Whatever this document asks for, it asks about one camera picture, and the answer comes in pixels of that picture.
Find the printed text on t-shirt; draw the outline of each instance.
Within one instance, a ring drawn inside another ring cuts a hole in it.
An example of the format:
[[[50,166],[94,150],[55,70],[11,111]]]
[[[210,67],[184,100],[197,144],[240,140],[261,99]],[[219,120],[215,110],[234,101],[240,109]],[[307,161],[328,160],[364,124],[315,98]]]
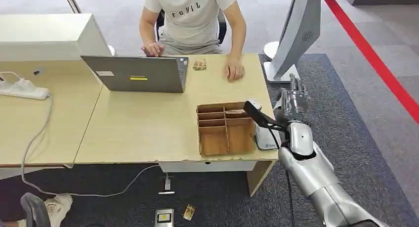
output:
[[[201,5],[199,5],[198,3],[195,3],[195,5],[191,5],[191,6],[186,7],[185,10],[182,10],[182,11],[172,11],[170,13],[173,16],[173,18],[175,18],[176,16],[182,16],[182,15],[188,14],[190,12],[193,12],[193,11],[195,11],[198,8],[201,8]]]

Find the speaker grille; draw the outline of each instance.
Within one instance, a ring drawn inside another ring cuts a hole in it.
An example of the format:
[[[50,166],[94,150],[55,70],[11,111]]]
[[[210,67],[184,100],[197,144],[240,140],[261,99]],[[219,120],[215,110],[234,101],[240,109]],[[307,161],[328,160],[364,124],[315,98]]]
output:
[[[314,38],[314,33],[312,31],[307,31],[301,36],[301,40],[308,42]]]

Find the cardboard box divider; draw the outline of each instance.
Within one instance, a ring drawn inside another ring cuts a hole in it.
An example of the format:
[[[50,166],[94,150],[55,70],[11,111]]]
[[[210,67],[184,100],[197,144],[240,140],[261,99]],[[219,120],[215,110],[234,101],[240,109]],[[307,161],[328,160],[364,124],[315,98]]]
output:
[[[233,102],[197,107],[201,155],[253,152],[254,124],[244,111],[240,111],[244,104]]]

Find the snack package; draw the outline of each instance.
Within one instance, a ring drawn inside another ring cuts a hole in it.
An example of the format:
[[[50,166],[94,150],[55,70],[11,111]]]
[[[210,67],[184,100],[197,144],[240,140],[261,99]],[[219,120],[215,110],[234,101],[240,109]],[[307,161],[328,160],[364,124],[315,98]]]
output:
[[[194,70],[206,70],[207,69],[207,61],[203,58],[197,58],[194,61]]]
[[[186,207],[185,213],[183,213],[183,218],[187,220],[191,220],[194,216],[196,208],[190,204]]]

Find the white power adapter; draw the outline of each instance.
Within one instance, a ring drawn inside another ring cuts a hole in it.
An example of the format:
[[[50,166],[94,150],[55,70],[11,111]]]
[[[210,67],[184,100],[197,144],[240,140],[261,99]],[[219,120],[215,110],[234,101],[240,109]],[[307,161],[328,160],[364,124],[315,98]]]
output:
[[[45,100],[49,90],[36,87],[31,81],[20,78],[12,85],[6,80],[0,81],[0,95]]]

